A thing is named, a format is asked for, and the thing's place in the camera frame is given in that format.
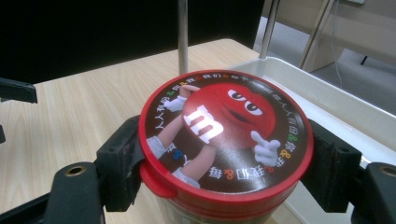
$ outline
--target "white glove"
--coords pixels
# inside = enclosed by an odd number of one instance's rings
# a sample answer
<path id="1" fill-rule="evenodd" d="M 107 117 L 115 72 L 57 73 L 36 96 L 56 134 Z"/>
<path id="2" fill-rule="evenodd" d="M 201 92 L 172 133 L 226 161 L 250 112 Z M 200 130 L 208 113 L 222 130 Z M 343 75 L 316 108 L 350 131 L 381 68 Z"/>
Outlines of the white glove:
<path id="1" fill-rule="evenodd" d="M 254 159 L 266 166 L 275 166 L 277 162 L 277 149 L 280 147 L 279 141 L 272 140 L 268 142 L 262 139 L 260 134 L 255 131 L 251 132 L 250 136 L 257 142 L 257 146 L 254 147 Z"/>
<path id="2" fill-rule="evenodd" d="M 163 105 L 170 111 L 175 112 L 179 111 L 183 108 L 183 105 L 186 103 L 187 98 L 183 96 L 178 96 L 173 101 L 165 101 Z"/>

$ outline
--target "plastic container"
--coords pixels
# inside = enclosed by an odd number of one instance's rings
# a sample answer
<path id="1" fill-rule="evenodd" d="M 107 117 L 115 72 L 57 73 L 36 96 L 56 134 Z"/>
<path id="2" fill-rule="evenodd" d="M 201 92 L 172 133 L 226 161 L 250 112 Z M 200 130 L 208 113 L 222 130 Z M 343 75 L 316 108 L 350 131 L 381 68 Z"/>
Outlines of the plastic container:
<path id="1" fill-rule="evenodd" d="M 148 99 L 140 174 L 166 223 L 263 223 L 292 193 L 313 153 L 301 108 L 249 74 L 174 78 Z"/>

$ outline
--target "metal pole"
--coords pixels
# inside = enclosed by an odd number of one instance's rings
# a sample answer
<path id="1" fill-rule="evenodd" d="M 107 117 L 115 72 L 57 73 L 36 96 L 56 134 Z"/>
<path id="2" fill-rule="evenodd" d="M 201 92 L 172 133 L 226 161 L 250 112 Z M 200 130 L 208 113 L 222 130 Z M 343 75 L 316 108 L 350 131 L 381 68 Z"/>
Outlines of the metal pole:
<path id="1" fill-rule="evenodd" d="M 274 31 L 274 25 L 276 22 L 276 13 L 279 8 L 280 0 L 273 0 L 271 4 L 270 13 L 268 15 L 267 25 L 265 26 L 264 38 L 262 40 L 262 51 L 260 53 L 260 58 L 265 59 L 267 57 L 268 48 L 270 46 L 270 40 L 272 33 Z"/>
<path id="2" fill-rule="evenodd" d="M 188 0 L 178 0 L 178 71 L 183 75 L 189 70 L 188 51 Z"/>

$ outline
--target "wooden table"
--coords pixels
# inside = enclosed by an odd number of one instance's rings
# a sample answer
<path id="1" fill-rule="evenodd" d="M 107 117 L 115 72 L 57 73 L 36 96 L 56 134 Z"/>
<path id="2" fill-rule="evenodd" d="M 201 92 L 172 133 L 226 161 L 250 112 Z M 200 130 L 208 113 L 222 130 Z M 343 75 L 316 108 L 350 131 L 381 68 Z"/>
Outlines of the wooden table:
<path id="1" fill-rule="evenodd" d="M 227 68 L 258 57 L 230 39 L 189 48 L 189 71 Z M 0 104 L 7 141 L 0 145 L 0 214 L 50 191 L 66 165 L 94 161 L 96 151 L 149 96 L 178 76 L 177 51 L 115 64 L 35 85 L 38 104 Z M 163 223 L 155 196 L 142 185 L 125 213 L 107 223 Z"/>

